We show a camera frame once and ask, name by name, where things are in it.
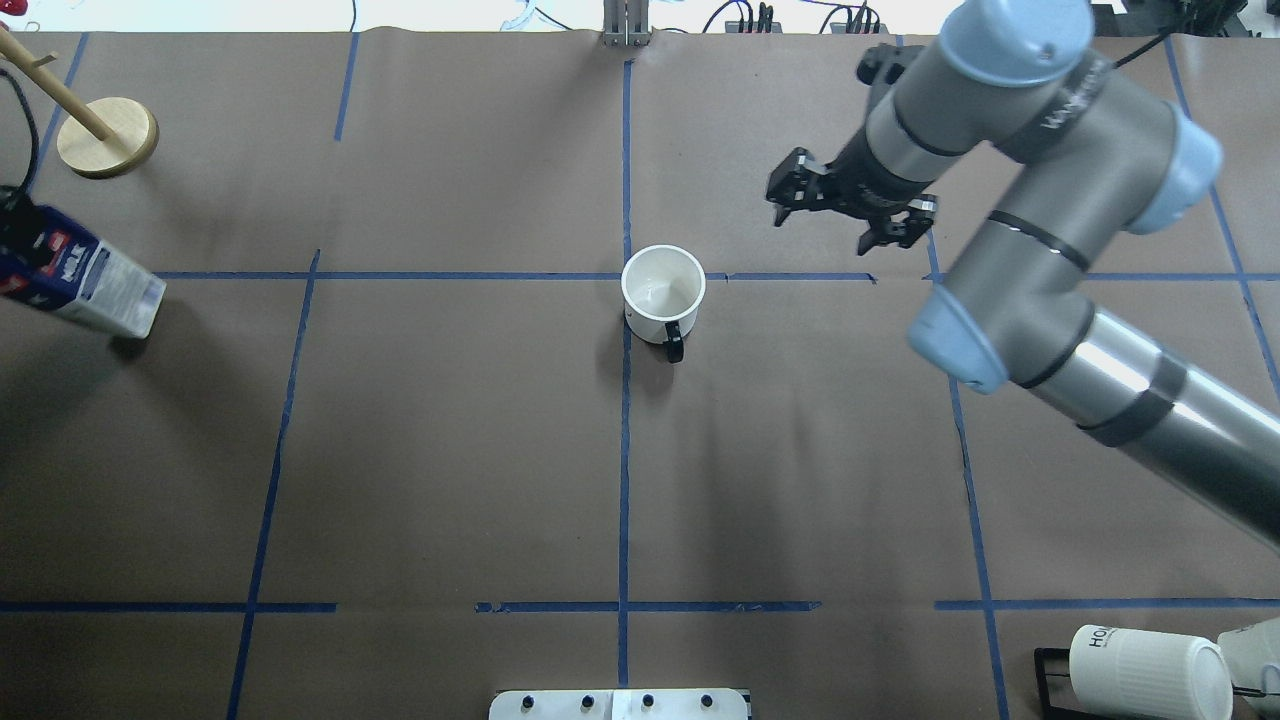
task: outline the cable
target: cable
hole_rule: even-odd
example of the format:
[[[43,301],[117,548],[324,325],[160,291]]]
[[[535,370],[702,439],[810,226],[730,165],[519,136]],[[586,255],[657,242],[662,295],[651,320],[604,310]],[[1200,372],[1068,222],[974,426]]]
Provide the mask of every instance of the cable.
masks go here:
[[[1156,37],[1152,37],[1147,42],[1144,42],[1142,45],[1142,47],[1139,47],[1139,49],[1134,50],[1133,53],[1129,53],[1124,58],[1120,58],[1119,60],[1116,60],[1116,65],[1115,67],[1123,68],[1124,65],[1128,65],[1129,63],[1137,60],[1143,53],[1146,53],[1147,50],[1151,50],[1152,47],[1160,45],[1161,42],[1165,41],[1166,37],[1169,37],[1172,33],[1174,33],[1174,28],[1172,27],[1165,28],[1164,32],[1161,32]]]
[[[826,5],[827,3],[815,3],[815,4]],[[822,35],[822,31],[827,29],[827,23],[829,23],[831,18],[836,17],[836,13],[838,13],[841,10],[844,10],[845,15],[847,17],[847,19],[845,20],[845,24],[846,26],[854,24],[854,9],[852,9],[852,6],[850,6],[850,5],[836,5],[835,8],[832,8],[832,10],[829,13],[827,13],[827,19],[822,20],[822,26],[818,27],[818,35]]]
[[[27,115],[27,129],[31,132],[31,160],[27,163],[27,176],[22,178],[22,183],[18,186],[18,192],[26,193],[31,188],[31,181],[36,178],[36,161],[40,160],[40,132],[36,131],[36,117],[31,114],[31,105],[27,102],[27,95],[22,91],[22,86],[3,68],[0,68],[0,76],[4,76],[9,81],[9,85],[13,86],[13,91],[18,96],[18,104],[22,105],[22,113]]]
[[[868,10],[870,10],[870,8],[867,6],[867,3],[863,3],[861,6],[858,8],[858,14],[854,15],[852,27],[845,27],[845,32],[849,35],[864,35],[863,31],[872,24]]]
[[[716,15],[723,13],[724,9],[728,8],[730,5],[737,5],[737,13],[739,13],[739,15],[737,15],[739,17],[737,29],[739,29],[739,32],[746,32],[746,28],[749,28],[753,24],[755,24],[755,10],[751,8],[751,4],[748,3],[748,0],[728,0],[728,3],[724,3],[723,5],[721,5],[719,8],[716,9],[716,12],[712,13],[712,17],[707,18],[707,24],[703,26],[703,32],[707,32],[708,29],[710,29],[712,22],[716,20]],[[744,5],[746,5],[746,17],[745,18],[742,17],[742,6]]]
[[[553,26],[558,26],[561,29],[573,29],[573,28],[568,27],[567,24],[564,24],[564,23],[557,20],[556,18],[548,15],[547,13],[544,13],[541,8],[535,8],[535,12],[539,15],[541,15],[543,18],[545,18],[547,22],[552,23]]]
[[[1174,22],[1169,24],[1169,27],[1166,27],[1165,29],[1160,31],[1160,33],[1156,35],[1156,37],[1152,37],[1151,40],[1148,40],[1147,42],[1144,42],[1142,45],[1142,47],[1138,47],[1133,53],[1129,53],[1124,58],[1120,58],[1119,60],[1116,60],[1115,67],[1116,68],[1123,68],[1124,65],[1128,65],[1129,63],[1132,63],[1132,61],[1137,60],[1139,56],[1142,56],[1143,53],[1146,53],[1146,51],[1151,50],[1152,47],[1155,47],[1155,46],[1160,45],[1161,42],[1164,42],[1165,38],[1169,37],[1170,35],[1172,35],[1172,33],[1175,33],[1178,31],[1185,31],[1187,26],[1192,23],[1193,15],[1194,15],[1194,13],[1192,12],[1190,5],[1184,5],[1183,6],[1183,13],[1178,18],[1175,18]]]

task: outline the blue joint cap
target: blue joint cap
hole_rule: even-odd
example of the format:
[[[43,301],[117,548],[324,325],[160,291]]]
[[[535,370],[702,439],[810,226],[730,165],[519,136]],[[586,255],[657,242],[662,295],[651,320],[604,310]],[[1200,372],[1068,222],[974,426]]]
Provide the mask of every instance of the blue joint cap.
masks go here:
[[[1222,145],[1172,102],[1169,109],[1178,118],[1174,158],[1151,205],[1125,228],[1134,234],[1162,231],[1180,220],[1188,208],[1208,193],[1222,168]]]
[[[925,360],[983,395],[996,392],[1009,379],[1009,370],[987,333],[942,286],[933,286],[906,340]]]
[[[938,33],[956,72],[997,87],[1029,87],[1070,72],[1093,41],[1083,0],[968,0]]]

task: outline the metal bracket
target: metal bracket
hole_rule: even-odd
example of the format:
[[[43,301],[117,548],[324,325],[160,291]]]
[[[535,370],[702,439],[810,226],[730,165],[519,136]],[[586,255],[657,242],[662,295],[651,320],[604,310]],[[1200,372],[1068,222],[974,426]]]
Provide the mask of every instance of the metal bracket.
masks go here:
[[[1037,647],[1036,657],[1036,689],[1041,700],[1041,717],[1044,720],[1105,720],[1101,715],[1091,715],[1079,710],[1057,707],[1050,700],[1048,678],[1065,676],[1062,673],[1048,673],[1044,666],[1050,662],[1064,665],[1068,662],[1071,651],[1060,647]]]
[[[750,697],[728,688],[507,691],[489,720],[751,720]]]
[[[600,42],[611,47],[649,45],[649,0],[604,0]]]

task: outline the blue tape line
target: blue tape line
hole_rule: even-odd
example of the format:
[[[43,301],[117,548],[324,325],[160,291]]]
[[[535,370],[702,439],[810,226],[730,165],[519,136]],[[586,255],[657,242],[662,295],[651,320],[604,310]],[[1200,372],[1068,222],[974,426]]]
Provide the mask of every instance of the blue tape line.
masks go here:
[[[920,278],[922,281],[945,281],[946,273],[931,273]],[[1089,281],[1098,282],[1238,282],[1238,273],[1089,273]],[[1280,273],[1244,273],[1244,279],[1249,282],[1275,282],[1280,281]]]
[[[813,600],[781,602],[627,602],[627,612],[813,612]],[[617,602],[477,602],[477,615],[618,612]]]
[[[305,281],[305,272],[288,270],[161,270],[155,275],[166,281]],[[869,282],[879,278],[870,273],[705,273],[708,281],[833,281]],[[940,282],[946,273],[931,273],[920,278]],[[317,281],[558,281],[599,282],[617,281],[622,273],[522,273],[486,270],[325,270],[316,273]],[[1249,282],[1276,282],[1280,273],[1244,273]],[[1236,282],[1234,273],[1089,273],[1088,279],[1100,282]]]
[[[63,79],[63,85],[70,87],[76,82],[76,72],[79,69],[81,58],[84,56],[84,47],[88,46],[88,33],[82,32],[79,44],[76,45],[76,55],[72,56],[72,64],[67,68],[67,78]],[[40,151],[36,158],[36,174],[31,178],[31,188],[36,187],[36,178],[40,177],[40,168],[45,165],[45,155],[49,154],[49,143],[54,141],[54,129],[58,127],[58,120],[63,117],[61,105],[54,104],[54,113],[49,117],[49,127],[45,128],[45,137],[40,141]]]
[[[255,609],[259,615],[333,615],[338,611],[337,602],[260,602]]]
[[[617,602],[477,602],[477,615],[515,615],[540,612],[617,612]]]
[[[929,236],[929,275],[940,277],[937,241],[933,231]],[[947,377],[947,389],[951,393],[951,416],[960,436],[960,457],[964,462],[964,486],[969,495],[969,532],[973,536],[973,555],[978,564],[978,587],[982,591],[982,614],[987,625],[987,648],[991,652],[991,674],[996,684],[996,707],[1000,720],[1009,720],[1009,696],[1005,689],[1005,664],[1000,656],[1000,633],[996,626],[996,610],[991,600],[991,577],[987,573],[987,551],[982,539],[982,518],[978,512],[978,491],[973,483],[973,462],[969,457],[969,434],[964,425],[964,407],[960,404],[960,388],[955,378]]]
[[[360,49],[360,33],[351,33],[351,50],[347,51],[347,77],[342,81],[342,102],[338,104],[338,124],[333,128],[334,142],[342,142],[342,128],[347,124],[347,102],[351,101],[351,78],[356,74],[356,51]]]
[[[627,611],[631,594],[631,331],[622,325],[622,433],[618,469],[618,687],[630,683]]]
[[[244,666],[248,664],[248,642],[253,637],[253,614],[246,612],[241,623],[241,644],[236,655],[236,674],[232,676],[232,697],[227,702],[227,720],[239,714],[239,696],[244,687]]]
[[[1085,275],[1091,281],[1157,281],[1157,282],[1222,282],[1234,281],[1233,273],[1089,273]]]
[[[782,602],[632,602],[632,612],[813,612],[818,601]]]
[[[707,273],[709,281],[855,281],[876,284],[870,273]]]
[[[293,360],[289,364],[289,382],[284,388],[284,409],[280,411],[280,430],[275,437],[275,455],[271,460],[271,480],[266,488],[266,502],[262,507],[262,527],[257,534],[257,553],[253,557],[253,574],[248,584],[244,624],[241,628],[239,653],[236,657],[236,674],[232,678],[232,697],[227,705],[227,719],[234,720],[239,710],[241,688],[244,683],[244,666],[248,664],[248,647],[253,637],[253,614],[257,611],[257,594],[262,587],[262,566],[266,562],[266,544],[271,536],[271,516],[275,512],[275,497],[280,486],[280,470],[284,465],[284,441],[289,433],[289,420],[293,416],[293,393],[298,384],[298,361],[302,357],[302,341],[307,334],[307,318],[311,315],[311,296],[316,287],[316,268],[320,265],[320,251],[311,258],[307,288],[302,295],[302,311],[298,315],[298,333],[293,341]]]
[[[1240,293],[1244,296],[1244,305],[1249,310],[1253,334],[1258,338],[1262,363],[1266,365],[1267,375],[1271,378],[1271,389],[1275,392],[1276,398],[1280,400],[1280,373],[1276,372],[1275,354],[1271,351],[1271,341],[1267,340],[1267,332],[1262,327],[1262,316],[1258,315],[1258,304],[1253,299],[1253,288],[1249,287],[1249,282],[1244,274],[1244,264],[1240,261],[1240,252],[1235,246],[1235,238],[1231,236],[1231,225],[1226,222],[1226,213],[1222,211],[1222,201],[1217,196],[1217,184],[1210,187],[1210,200],[1213,202],[1213,213],[1217,214],[1217,223],[1222,229],[1222,237],[1226,238],[1231,264],[1235,266],[1236,277],[1240,281]]]
[[[305,281],[311,277],[308,273],[276,273],[276,272],[159,272],[155,277],[163,281]]]
[[[1174,56],[1174,42],[1171,37],[1165,38],[1165,59],[1169,60],[1169,74],[1174,78],[1174,92],[1178,94],[1178,104],[1183,106],[1183,113],[1192,117],[1192,108],[1187,102],[1187,92],[1183,90],[1183,74],[1178,72],[1178,58]]]
[[[0,602],[0,615],[17,612],[108,612],[108,614],[216,614],[246,612],[243,602]],[[319,615],[338,611],[337,602],[270,602],[259,612]]]
[[[631,259],[631,65],[622,63],[622,263]],[[618,470],[618,687],[631,684],[628,667],[631,552],[631,331],[622,327],[622,432]]]
[[[631,64],[622,63],[622,263],[631,259]]]
[[[1169,37],[1165,38],[1165,58],[1169,60],[1169,73],[1174,78],[1174,90],[1178,91],[1178,102],[1181,104],[1183,113],[1190,118],[1192,109],[1187,102],[1187,92],[1183,88],[1183,76],[1178,70],[1178,56],[1174,53],[1174,44]],[[1262,327],[1262,318],[1258,315],[1258,304],[1253,300],[1253,290],[1249,287],[1249,282],[1244,274],[1244,263],[1240,260],[1240,250],[1235,245],[1235,236],[1231,234],[1231,225],[1226,222],[1222,200],[1217,195],[1217,183],[1210,186],[1208,196],[1213,204],[1213,214],[1217,215],[1217,225],[1222,231],[1222,240],[1226,242],[1226,251],[1231,256],[1231,266],[1235,269],[1235,277],[1240,282],[1240,293],[1244,296],[1244,305],[1249,310],[1253,334],[1258,338],[1262,363],[1266,365],[1267,375],[1271,378],[1271,391],[1280,400],[1280,373],[1276,372],[1275,355],[1271,352],[1271,342],[1267,340],[1267,332]]]
[[[316,273],[319,281],[617,281],[622,273],[346,272]]]
[[[1280,600],[1254,597],[1103,597],[1075,600],[996,600],[997,611],[1027,610],[1220,610],[1280,607]],[[941,612],[974,612],[984,603],[977,600],[945,600],[933,603]]]
[[[243,602],[0,602],[3,612],[244,612]]]

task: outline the black cable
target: black cable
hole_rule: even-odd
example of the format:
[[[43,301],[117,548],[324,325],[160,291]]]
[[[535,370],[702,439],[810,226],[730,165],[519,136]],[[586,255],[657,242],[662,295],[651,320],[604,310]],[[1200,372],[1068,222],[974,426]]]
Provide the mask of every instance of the black cable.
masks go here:
[[[818,28],[818,35],[822,35],[822,31],[827,29],[827,23],[829,23],[831,18],[836,17],[836,13],[838,13],[841,10],[844,10],[845,15],[849,18],[849,19],[845,20],[845,24],[846,26],[852,26],[854,24],[854,9],[852,9],[852,6],[850,6],[850,5],[836,5],[835,8],[832,8],[832,10],[829,13],[827,13],[827,18],[824,20],[822,20],[822,26]]]
[[[0,68],[0,76],[4,76],[9,81],[9,85],[13,86],[13,91],[18,96],[18,104],[22,105],[22,113],[27,115],[27,129],[31,132],[31,160],[27,163],[27,176],[18,184],[18,191],[26,195],[27,190],[31,188],[31,181],[36,177],[36,161],[40,160],[40,132],[36,131],[36,115],[31,113],[31,105],[27,102],[27,95],[22,91],[22,86],[3,68]]]
[[[707,18],[707,24],[703,26],[703,32],[707,32],[708,29],[710,29],[712,23],[716,20],[716,15],[723,13],[724,9],[728,8],[730,5],[737,5],[737,17],[739,17],[737,29],[739,29],[739,32],[746,32],[746,28],[749,28],[753,24],[755,24],[755,10],[751,8],[751,4],[748,3],[748,0],[728,0],[728,3],[724,3],[723,5],[721,5],[719,8],[716,9],[716,12],[712,13],[712,17]],[[746,5],[746,17],[745,18],[742,17],[742,6],[744,5]]]
[[[870,8],[867,5],[867,3],[863,3],[861,6],[858,8],[858,14],[854,15],[852,27],[845,28],[846,33],[863,35],[863,29],[872,24],[870,15],[868,14],[867,10],[870,10]]]
[[[573,29],[573,28],[568,27],[567,24],[564,24],[564,23],[557,20],[556,18],[548,15],[547,13],[544,13],[541,8],[535,8],[535,10],[538,12],[539,15],[547,18],[547,22],[552,23],[553,26],[558,26],[561,29]]]
[[[1156,37],[1152,37],[1151,40],[1148,40],[1147,42],[1144,42],[1142,45],[1142,47],[1139,47],[1139,49],[1134,50],[1133,53],[1129,53],[1124,58],[1120,58],[1119,60],[1116,60],[1116,65],[1115,67],[1123,68],[1124,65],[1128,65],[1129,63],[1137,60],[1143,53],[1146,53],[1147,50],[1151,50],[1152,47],[1160,45],[1161,42],[1165,41],[1166,37],[1169,37],[1172,33],[1174,33],[1174,28],[1172,27],[1165,28],[1160,35],[1157,35]]]

